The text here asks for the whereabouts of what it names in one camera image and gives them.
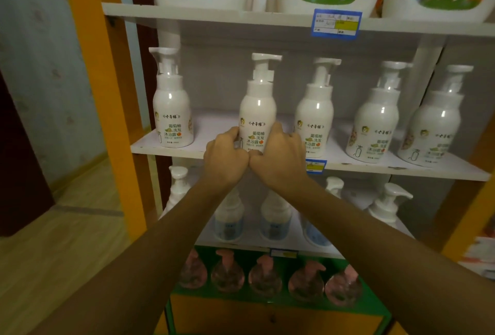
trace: price tag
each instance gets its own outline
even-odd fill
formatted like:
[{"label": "price tag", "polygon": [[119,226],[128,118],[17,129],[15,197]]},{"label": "price tag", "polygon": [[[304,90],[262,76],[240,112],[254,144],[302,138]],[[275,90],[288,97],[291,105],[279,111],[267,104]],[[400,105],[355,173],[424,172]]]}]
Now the price tag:
[{"label": "price tag", "polygon": [[297,250],[270,249],[270,257],[297,258]]},{"label": "price tag", "polygon": [[306,172],[309,174],[321,175],[326,165],[326,160],[306,158]]},{"label": "price tag", "polygon": [[311,35],[324,38],[356,39],[362,15],[362,12],[315,9]]}]

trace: blue label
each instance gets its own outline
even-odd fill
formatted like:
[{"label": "blue label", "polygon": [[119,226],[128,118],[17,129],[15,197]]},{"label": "blue label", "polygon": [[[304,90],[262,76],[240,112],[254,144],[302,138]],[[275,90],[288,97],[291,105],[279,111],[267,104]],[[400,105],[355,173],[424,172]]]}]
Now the blue label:
[{"label": "blue label", "polygon": [[306,226],[306,236],[319,246],[330,246],[332,244],[320,231],[318,231],[318,228],[313,226],[310,222],[308,222]]},{"label": "blue label", "polygon": [[315,9],[311,35],[323,38],[356,39],[362,16],[362,12]]},{"label": "blue label", "polygon": [[271,223],[261,217],[260,230],[261,234],[269,240],[279,241],[287,237],[290,225],[290,219],[285,223]]},{"label": "blue label", "polygon": [[321,175],[326,165],[326,160],[306,158],[306,172],[308,174]]},{"label": "blue label", "polygon": [[236,240],[240,238],[243,233],[243,225],[243,218],[235,223],[225,223],[215,219],[215,236],[225,241]]}]

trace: white shelf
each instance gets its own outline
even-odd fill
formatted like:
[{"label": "white shelf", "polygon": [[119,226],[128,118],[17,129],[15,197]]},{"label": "white shelf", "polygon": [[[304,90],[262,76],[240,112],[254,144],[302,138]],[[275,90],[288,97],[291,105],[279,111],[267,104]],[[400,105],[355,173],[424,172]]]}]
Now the white shelf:
[{"label": "white shelf", "polygon": [[[159,28],[163,20],[209,21],[233,24],[256,24],[310,28],[312,15],[284,13],[229,11],[216,9],[158,7],[102,3],[107,16],[119,17],[128,22]],[[478,37],[495,37],[495,24],[463,22],[405,21],[389,18],[363,18],[360,30],[375,32],[411,32]]]},{"label": "white shelf", "polygon": [[[237,112],[196,110],[193,114],[195,139],[189,146],[183,148],[162,147],[158,143],[156,131],[153,130],[132,144],[131,151],[135,154],[202,159],[209,141],[232,126],[238,125]],[[282,122],[285,131],[292,131],[294,119],[291,115],[279,115],[277,118]],[[327,160],[325,169],[473,181],[487,181],[490,178],[489,173],[450,153],[447,153],[435,168],[420,167],[404,162],[392,153],[397,149],[402,137],[400,131],[397,131],[393,136],[391,151],[388,151],[379,163],[360,162],[349,157],[344,151],[351,129],[352,122],[334,120],[326,152],[323,157],[319,158]]]},{"label": "white shelf", "polygon": [[[378,193],[369,182],[359,180],[345,180],[342,198],[351,202],[356,207],[364,209],[378,196]],[[333,245],[318,247],[310,244],[304,237],[301,226],[300,214],[293,208],[291,226],[287,238],[282,241],[269,241],[263,238],[259,232],[261,213],[260,205],[266,197],[267,189],[252,175],[247,173],[238,186],[242,202],[245,207],[244,232],[236,243],[223,242],[214,236],[214,219],[210,219],[204,228],[196,245],[225,247],[231,249],[255,250],[269,252],[270,249],[282,249],[297,251],[301,255],[310,255],[325,258],[344,257]],[[412,237],[405,225],[398,220],[396,227],[399,231]]]}]

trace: floor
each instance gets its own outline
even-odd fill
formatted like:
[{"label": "floor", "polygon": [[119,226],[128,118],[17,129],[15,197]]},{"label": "floor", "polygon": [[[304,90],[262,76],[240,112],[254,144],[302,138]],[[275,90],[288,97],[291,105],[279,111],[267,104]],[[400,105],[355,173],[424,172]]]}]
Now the floor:
[{"label": "floor", "polygon": [[[161,209],[154,157],[155,202]],[[0,238],[0,332],[23,335],[128,245],[108,159],[54,193],[55,205]]]}]

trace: pink pump bottle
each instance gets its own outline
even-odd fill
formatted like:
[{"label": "pink pump bottle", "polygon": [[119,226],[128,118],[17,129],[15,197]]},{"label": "pink pump bottle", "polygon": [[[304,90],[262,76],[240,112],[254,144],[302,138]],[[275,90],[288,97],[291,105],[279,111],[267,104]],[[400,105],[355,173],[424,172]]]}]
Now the pink pump bottle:
[{"label": "pink pump bottle", "polygon": [[179,276],[179,285],[188,289],[198,289],[208,280],[207,268],[196,249],[191,249]]},{"label": "pink pump bottle", "polygon": [[297,270],[288,281],[288,291],[302,302],[317,302],[323,296],[324,282],[320,271],[326,268],[321,263],[308,260],[306,266]]},{"label": "pink pump bottle", "polygon": [[211,282],[223,293],[233,294],[244,285],[244,271],[234,260],[234,252],[229,249],[219,249],[216,254],[222,256],[211,272]]},{"label": "pink pump bottle", "polygon": [[257,262],[248,276],[251,289],[260,296],[274,297],[282,290],[282,280],[273,269],[273,258],[263,254]]},{"label": "pink pump bottle", "polygon": [[332,276],[325,285],[325,295],[337,306],[351,307],[363,293],[356,270],[348,265],[344,271]]}]

